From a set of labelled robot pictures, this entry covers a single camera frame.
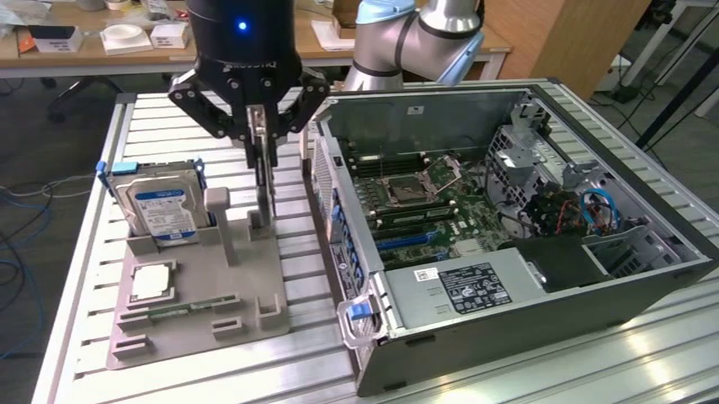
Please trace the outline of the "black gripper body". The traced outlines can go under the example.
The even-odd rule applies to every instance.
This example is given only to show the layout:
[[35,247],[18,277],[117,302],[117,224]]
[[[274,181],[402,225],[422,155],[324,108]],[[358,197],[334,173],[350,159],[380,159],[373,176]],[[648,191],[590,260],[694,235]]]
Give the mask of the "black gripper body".
[[278,102],[301,73],[292,1],[188,1],[196,43],[194,81],[230,106]]

